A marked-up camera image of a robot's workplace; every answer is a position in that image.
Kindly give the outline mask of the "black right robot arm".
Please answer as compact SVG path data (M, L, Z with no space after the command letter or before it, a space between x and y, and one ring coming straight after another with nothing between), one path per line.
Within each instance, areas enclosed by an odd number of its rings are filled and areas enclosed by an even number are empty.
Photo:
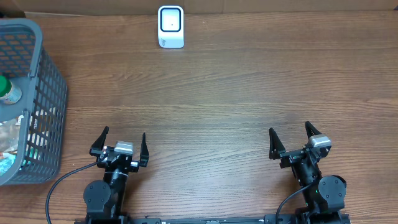
M269 158L280 160L280 167L291 168L300 189L284 199L274 218L274 223L350 223L348 215L341 213L345 207L346 181L338 175L322 176L318 166L331 150L331 139L306 121L308 142L301 149L287 151L276 131L269 129ZM285 218L280 214L283 206L293 197L302 194L306 206L296 209Z

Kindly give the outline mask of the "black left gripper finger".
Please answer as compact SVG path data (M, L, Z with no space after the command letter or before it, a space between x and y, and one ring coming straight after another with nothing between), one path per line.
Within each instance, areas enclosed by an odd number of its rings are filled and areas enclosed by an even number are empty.
M106 136L109 132L109 127L105 126L102 133L100 134L100 136L97 138L97 140L91 145L90 150L91 151L102 151L104 144L105 144L105 140L106 140Z
M149 161L149 151L146 144L146 134L142 134L142 141L141 141L141 153L140 153L140 160L139 166L146 167Z

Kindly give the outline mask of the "brown white snack pouch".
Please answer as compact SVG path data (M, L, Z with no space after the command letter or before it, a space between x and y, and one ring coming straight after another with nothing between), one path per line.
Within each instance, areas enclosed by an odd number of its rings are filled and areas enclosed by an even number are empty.
M9 121L1 122L1 152L15 154L18 148L21 121L24 118L20 115Z

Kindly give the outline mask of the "green lid jar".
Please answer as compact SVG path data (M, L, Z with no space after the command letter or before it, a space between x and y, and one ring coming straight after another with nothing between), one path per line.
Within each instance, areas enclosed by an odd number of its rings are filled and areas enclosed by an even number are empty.
M1 75L1 103L13 105L21 98L22 90L8 78Z

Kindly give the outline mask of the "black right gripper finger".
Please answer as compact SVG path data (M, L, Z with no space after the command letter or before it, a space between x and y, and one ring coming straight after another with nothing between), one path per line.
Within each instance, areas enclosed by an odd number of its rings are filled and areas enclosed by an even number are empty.
M315 128L310 121L305 122L305 130L308 139L310 139L312 136L321 135L321 132L317 128Z
M273 128L269 129L270 149L269 159L280 159L280 155L285 153L285 147L281 143L276 131Z

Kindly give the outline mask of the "teal wet wipes pack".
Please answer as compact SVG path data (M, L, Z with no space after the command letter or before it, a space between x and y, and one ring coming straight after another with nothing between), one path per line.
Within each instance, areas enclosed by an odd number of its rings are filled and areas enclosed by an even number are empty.
M1 152L0 175L5 174L15 162L16 155L8 152Z

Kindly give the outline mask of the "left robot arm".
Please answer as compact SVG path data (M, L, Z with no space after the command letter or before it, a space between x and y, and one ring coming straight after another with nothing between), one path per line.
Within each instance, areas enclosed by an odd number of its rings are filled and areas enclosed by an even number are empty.
M104 176L89 183L83 192L85 223L132 223L132 218L122 211L124 194L129 174L148 164L146 135L142 135L139 160L135 161L133 143L118 141L114 146L105 145L108 132L105 127L90 147L89 154L96 157L96 166L104 169Z

